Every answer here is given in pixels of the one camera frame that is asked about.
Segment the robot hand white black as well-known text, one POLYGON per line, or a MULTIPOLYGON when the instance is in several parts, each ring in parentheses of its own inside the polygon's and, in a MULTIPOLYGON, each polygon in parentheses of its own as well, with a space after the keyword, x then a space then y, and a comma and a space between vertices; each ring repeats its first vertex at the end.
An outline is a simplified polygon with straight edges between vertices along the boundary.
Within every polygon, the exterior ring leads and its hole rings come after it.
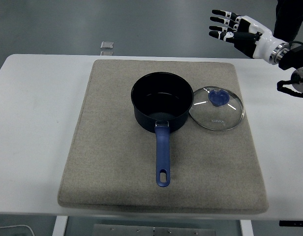
POLYGON ((214 9, 212 14, 210 20, 221 25, 210 26, 209 36, 233 44, 251 59, 277 64, 275 58, 287 42, 275 38, 269 28, 251 17, 230 11, 214 9))

